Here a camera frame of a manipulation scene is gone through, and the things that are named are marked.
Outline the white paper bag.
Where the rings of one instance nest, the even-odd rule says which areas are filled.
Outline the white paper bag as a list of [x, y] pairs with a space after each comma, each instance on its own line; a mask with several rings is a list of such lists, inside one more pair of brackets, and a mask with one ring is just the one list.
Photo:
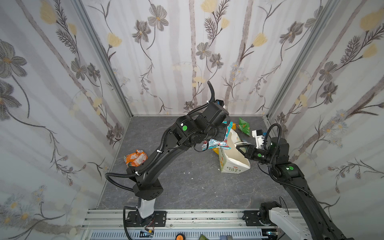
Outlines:
[[230, 149], [219, 149], [219, 161], [221, 173], [240, 174], [251, 168], [250, 162], [237, 149], [242, 142], [238, 134], [231, 130], [227, 141]]

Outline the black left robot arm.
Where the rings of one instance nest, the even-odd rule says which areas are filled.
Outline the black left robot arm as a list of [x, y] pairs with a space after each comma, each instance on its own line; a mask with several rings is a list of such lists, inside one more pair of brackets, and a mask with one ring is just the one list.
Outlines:
[[222, 142], [230, 123], [229, 112], [224, 102], [216, 100], [211, 82], [207, 82], [211, 98], [205, 104], [177, 118], [165, 130], [160, 145], [138, 167], [128, 167], [126, 174], [107, 173], [108, 182], [121, 189], [133, 192], [139, 198], [136, 211], [143, 220], [154, 215], [156, 198], [164, 191], [158, 179], [160, 174], [179, 155], [203, 142]]

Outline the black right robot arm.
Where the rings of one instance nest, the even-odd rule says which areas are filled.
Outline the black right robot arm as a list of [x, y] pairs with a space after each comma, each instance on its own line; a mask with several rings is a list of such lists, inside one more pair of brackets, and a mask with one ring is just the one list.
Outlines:
[[238, 144], [236, 148], [246, 159], [268, 166], [269, 176], [290, 194], [307, 227], [299, 224], [277, 202], [262, 203], [259, 220], [264, 225], [276, 225], [292, 240], [345, 240], [346, 236], [313, 195], [300, 168], [289, 161], [289, 144], [281, 137], [282, 127], [279, 124], [272, 127], [278, 128], [278, 135], [265, 139], [263, 148], [250, 144]]

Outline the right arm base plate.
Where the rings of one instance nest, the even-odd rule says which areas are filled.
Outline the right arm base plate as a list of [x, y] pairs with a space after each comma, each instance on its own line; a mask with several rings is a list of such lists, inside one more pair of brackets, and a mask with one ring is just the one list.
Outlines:
[[262, 221], [262, 218], [259, 216], [259, 211], [244, 211], [242, 220], [246, 223], [247, 227], [267, 227], [271, 225]]

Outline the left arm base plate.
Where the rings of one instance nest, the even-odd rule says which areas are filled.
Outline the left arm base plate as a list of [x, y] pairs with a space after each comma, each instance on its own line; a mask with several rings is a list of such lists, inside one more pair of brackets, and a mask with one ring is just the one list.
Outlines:
[[152, 215], [142, 218], [138, 211], [128, 212], [124, 224], [126, 227], [165, 227], [167, 220], [166, 211], [155, 211]]

